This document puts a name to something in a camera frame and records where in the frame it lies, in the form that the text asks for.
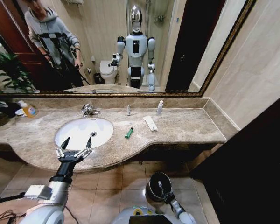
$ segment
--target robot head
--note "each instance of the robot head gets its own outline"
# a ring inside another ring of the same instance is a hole
[[[142,23],[142,13],[139,6],[133,6],[131,10],[131,23],[133,27],[133,32],[140,32],[141,23]]]

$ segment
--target humanoid robot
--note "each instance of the humanoid robot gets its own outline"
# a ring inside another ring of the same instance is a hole
[[[131,10],[131,23],[133,32],[125,39],[122,36],[117,38],[117,53],[113,55],[112,63],[109,66],[119,66],[123,52],[126,47],[126,51],[129,57],[130,67],[127,69],[128,83],[131,87],[139,89],[142,85],[144,76],[143,57],[148,49],[148,85],[149,90],[154,91],[154,49],[155,39],[153,37],[147,37],[140,32],[142,23],[142,13],[139,6],[133,6]]]

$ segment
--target marble countertop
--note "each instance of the marble countertop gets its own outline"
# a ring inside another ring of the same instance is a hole
[[[116,166],[135,156],[149,145],[172,143],[225,143],[204,109],[132,109],[126,116],[124,109],[98,109],[103,118],[113,124],[113,135],[103,145],[75,167],[75,172],[98,172]],[[158,131],[151,132],[143,120],[151,115]],[[55,149],[55,134],[65,123],[82,118],[78,109],[40,109],[34,118],[15,118],[0,127],[0,143],[9,144],[27,163],[42,169],[57,170],[60,162]],[[124,136],[133,127],[130,139]]]

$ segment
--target toilet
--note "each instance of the toilet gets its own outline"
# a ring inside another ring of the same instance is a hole
[[[117,67],[116,66],[108,66],[110,61],[101,61],[99,66],[99,71],[101,73],[101,77],[104,79],[105,84],[115,84],[115,77],[117,75]]]

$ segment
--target yellow label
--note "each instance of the yellow label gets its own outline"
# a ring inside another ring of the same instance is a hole
[[[143,215],[143,211],[141,209],[135,209],[134,212],[133,212],[133,215],[136,216],[142,216]]]

